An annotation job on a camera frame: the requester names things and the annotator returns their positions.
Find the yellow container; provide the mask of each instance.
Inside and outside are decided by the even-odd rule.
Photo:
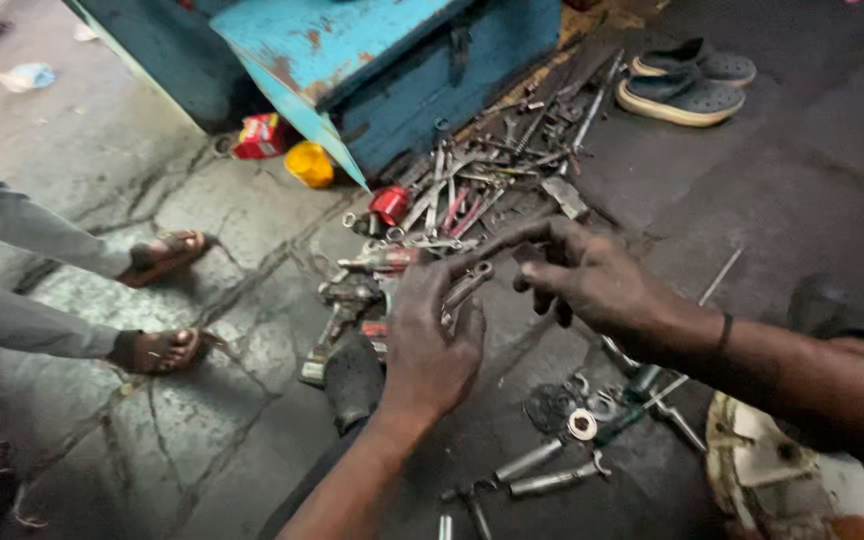
[[[309,188],[328,188],[335,178],[335,170],[321,144],[302,141],[285,154],[285,169]]]

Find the red box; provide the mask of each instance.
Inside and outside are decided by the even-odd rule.
[[[276,112],[248,116],[242,120],[239,140],[229,151],[239,160],[265,160],[285,153],[288,123]]]

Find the trouser leg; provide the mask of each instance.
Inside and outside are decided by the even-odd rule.
[[[126,250],[76,227],[0,181],[0,241],[108,278],[132,264]]]
[[[312,491],[315,490],[316,486],[329,474],[332,468],[335,467],[335,464],[339,460],[342,460],[342,456],[346,454],[346,451],[353,446],[355,439],[362,433],[365,425],[366,420],[362,420],[354,425],[341,439],[336,441],[332,448],[329,448],[318,458],[318,461],[316,461],[315,465],[306,473],[298,485],[295,486],[292,493],[288,497],[285,497],[282,504],[265,521],[262,532],[256,537],[257,540],[275,538],[285,528],[285,524],[289,523],[292,516],[299,511],[299,507],[303,505],[309,495],[312,495]]]
[[[102,359],[119,330],[0,290],[0,347],[69,359]]]

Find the screwdriver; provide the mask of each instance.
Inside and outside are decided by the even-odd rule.
[[[684,385],[685,382],[688,380],[689,376],[687,374],[683,374],[679,378],[675,379],[674,382],[666,386],[664,390],[655,394],[652,399],[649,399],[642,403],[642,406],[637,406],[630,409],[629,412],[623,414],[615,420],[612,420],[604,427],[601,427],[599,431],[595,434],[595,437],[592,438],[592,445],[595,446],[595,448],[602,448],[616,440],[616,437],[622,435],[622,432],[625,432],[632,425],[642,420],[642,416],[645,415],[646,411],[649,411],[652,406],[661,401],[667,395],[671,394],[672,391],[676,388]]]

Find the plastic bag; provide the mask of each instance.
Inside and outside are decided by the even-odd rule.
[[[8,73],[0,73],[0,83],[9,92],[22,93],[31,89],[44,89],[56,80],[47,63],[23,63]]]

